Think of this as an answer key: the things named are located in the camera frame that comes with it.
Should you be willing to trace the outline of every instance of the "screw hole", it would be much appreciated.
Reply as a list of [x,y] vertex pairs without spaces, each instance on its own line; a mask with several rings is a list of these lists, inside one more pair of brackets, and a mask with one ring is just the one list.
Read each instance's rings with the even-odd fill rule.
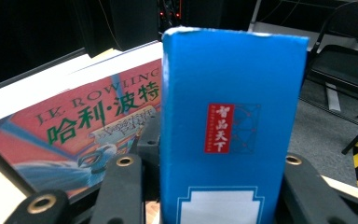
[[343,221],[342,219],[340,219],[338,217],[330,217],[327,219],[327,222],[329,224],[346,224],[345,221]]
[[292,165],[299,165],[302,163],[302,160],[295,156],[286,156],[286,162]]
[[107,224],[124,224],[123,219],[119,218],[119,217],[114,217],[112,219],[110,219]]
[[116,164],[118,166],[129,166],[133,163],[133,159],[131,157],[123,157],[117,160]]
[[57,198],[52,194],[46,194],[35,198],[28,205],[27,211],[30,214],[45,212],[57,202]]

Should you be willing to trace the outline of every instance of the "harry potter book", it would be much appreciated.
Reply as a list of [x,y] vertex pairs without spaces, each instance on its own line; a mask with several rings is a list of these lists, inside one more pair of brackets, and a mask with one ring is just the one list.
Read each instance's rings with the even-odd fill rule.
[[272,223],[308,39],[174,28],[163,36],[163,223]]
[[[73,196],[99,184],[106,162],[128,153],[159,111],[161,52],[160,43],[151,44],[56,77],[61,93],[36,103],[39,92],[27,98],[26,86],[8,86],[12,95],[0,98],[0,156],[34,191]],[[12,111],[16,105],[23,108]]]

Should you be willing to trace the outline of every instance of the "blue box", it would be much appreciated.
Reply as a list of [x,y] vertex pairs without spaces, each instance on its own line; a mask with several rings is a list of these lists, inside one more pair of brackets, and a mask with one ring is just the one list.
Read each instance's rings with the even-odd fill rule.
[[307,44],[188,27],[164,34],[164,224],[272,223]]

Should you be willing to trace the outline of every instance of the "red label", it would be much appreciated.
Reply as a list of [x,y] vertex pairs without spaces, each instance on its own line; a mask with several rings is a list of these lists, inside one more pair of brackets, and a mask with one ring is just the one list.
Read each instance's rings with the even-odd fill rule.
[[228,153],[234,105],[210,104],[205,137],[205,153]]

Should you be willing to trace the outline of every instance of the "brass insert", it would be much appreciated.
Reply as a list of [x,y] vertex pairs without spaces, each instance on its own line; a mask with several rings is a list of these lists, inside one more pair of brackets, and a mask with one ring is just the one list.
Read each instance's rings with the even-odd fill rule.
[[57,198],[52,194],[45,194],[35,198],[28,205],[28,212],[30,214],[38,214],[47,211],[57,202]]
[[286,156],[286,162],[292,165],[299,165],[302,163],[302,160],[295,156]]
[[123,157],[116,161],[117,166],[129,166],[133,164],[133,159],[131,157]]

